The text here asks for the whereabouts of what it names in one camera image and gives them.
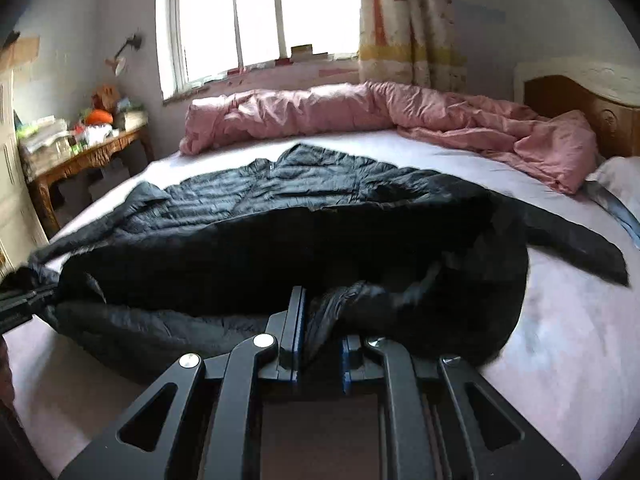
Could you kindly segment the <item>pink and blue pillow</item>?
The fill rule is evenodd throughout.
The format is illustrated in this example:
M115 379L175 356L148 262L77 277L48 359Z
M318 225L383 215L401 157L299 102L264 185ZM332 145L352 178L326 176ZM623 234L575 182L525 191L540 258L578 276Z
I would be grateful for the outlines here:
M582 188L607 211L639 247L640 158L612 157L590 174Z

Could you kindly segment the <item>pale pink bed sheet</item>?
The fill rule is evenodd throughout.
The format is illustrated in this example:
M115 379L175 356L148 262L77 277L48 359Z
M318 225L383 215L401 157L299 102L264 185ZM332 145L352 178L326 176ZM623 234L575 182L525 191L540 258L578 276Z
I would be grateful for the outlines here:
M506 166L391 131L317 136L314 144L399 167L434 169L552 211L624 254L630 283L595 278L535 248L518 327L485 377L585 479L613 479L639 447L639 253L617 222ZM15 406L40 460L62 468L140 387L45 322L8 333Z

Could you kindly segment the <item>carved wooden side table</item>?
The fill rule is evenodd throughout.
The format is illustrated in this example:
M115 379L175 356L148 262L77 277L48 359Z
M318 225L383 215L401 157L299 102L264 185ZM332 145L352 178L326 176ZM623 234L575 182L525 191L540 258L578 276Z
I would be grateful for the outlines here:
M123 151L136 141L139 141L142 145L146 162L148 164L154 162L155 155L148 126L143 125L134 130L125 131L101 144L87 148L46 170L40 176L34 177L29 182L27 185L29 194L47 238L52 237L61 229L51 202L51 186L55 182L75 177L85 170L105 167L114 154Z

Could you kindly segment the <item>white framed window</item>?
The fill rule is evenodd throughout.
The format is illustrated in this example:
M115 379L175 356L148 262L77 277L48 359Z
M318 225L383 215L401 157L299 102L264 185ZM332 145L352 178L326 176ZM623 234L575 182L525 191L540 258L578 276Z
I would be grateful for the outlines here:
M246 70L291 62L353 58L359 49L360 0L156 0L160 92L165 99Z

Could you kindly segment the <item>pink duvet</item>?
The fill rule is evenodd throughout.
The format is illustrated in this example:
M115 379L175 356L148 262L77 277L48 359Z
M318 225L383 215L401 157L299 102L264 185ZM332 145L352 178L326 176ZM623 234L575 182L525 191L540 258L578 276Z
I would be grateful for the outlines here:
M567 195L597 168L597 137L579 110L544 118L511 101L389 81L196 99L179 150L196 155L251 140L385 129L503 162Z

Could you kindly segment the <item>wooden headboard with white trim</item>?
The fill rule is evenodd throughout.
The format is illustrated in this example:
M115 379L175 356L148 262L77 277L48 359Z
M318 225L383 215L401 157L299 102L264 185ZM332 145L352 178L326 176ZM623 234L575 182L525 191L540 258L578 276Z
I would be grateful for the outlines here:
M639 69L583 56L520 63L516 102L544 117L580 110L606 158L639 154Z

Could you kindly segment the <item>black puffer jacket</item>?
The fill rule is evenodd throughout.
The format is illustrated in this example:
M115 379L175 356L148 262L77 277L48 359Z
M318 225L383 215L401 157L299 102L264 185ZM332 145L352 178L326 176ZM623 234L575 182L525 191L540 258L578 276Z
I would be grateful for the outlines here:
M615 245L549 211L449 174L298 144L168 188L140 183L1 288L38 295L43 321L138 382L188 352L229 352L295 287L313 359L361 335L480 365L518 324L533 246L628 282Z

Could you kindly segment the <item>stack of papers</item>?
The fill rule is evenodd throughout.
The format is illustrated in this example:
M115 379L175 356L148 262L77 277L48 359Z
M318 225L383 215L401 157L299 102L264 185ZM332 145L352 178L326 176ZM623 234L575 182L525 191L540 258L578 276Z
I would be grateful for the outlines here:
M27 182L73 156L68 125L62 118L47 116L22 125L16 136Z

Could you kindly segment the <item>patterned cream curtain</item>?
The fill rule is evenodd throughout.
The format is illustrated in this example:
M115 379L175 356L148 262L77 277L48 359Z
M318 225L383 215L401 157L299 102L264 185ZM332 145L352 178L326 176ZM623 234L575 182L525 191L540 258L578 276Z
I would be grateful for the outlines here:
M464 91L452 0L361 0L358 63L361 81Z

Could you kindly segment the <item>wall mounted lamp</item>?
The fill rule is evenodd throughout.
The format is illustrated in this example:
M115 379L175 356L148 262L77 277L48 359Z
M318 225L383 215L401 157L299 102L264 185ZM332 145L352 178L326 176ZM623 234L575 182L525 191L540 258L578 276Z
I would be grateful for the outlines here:
M126 39L124 44L111 58L107 58L104 61L105 65L111 69L115 77L118 77L124 71L124 68L126 66L127 61L124 52L127 49L139 51L142 46L142 42L143 37L141 34L133 34Z

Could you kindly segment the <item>orange round toy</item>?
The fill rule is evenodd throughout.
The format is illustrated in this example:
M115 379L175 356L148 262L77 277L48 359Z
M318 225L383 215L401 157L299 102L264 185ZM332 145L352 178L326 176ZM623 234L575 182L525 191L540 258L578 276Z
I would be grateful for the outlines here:
M86 126L111 125L113 122L114 119L111 113L106 110L98 110L97 108L90 110L84 118L84 124Z

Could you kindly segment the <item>brown box on sill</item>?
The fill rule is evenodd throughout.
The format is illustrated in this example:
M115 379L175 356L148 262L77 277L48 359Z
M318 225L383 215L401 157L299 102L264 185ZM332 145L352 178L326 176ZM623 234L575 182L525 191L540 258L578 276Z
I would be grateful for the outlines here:
M311 44L300 44L291 48L292 63L307 62L314 57L314 47Z

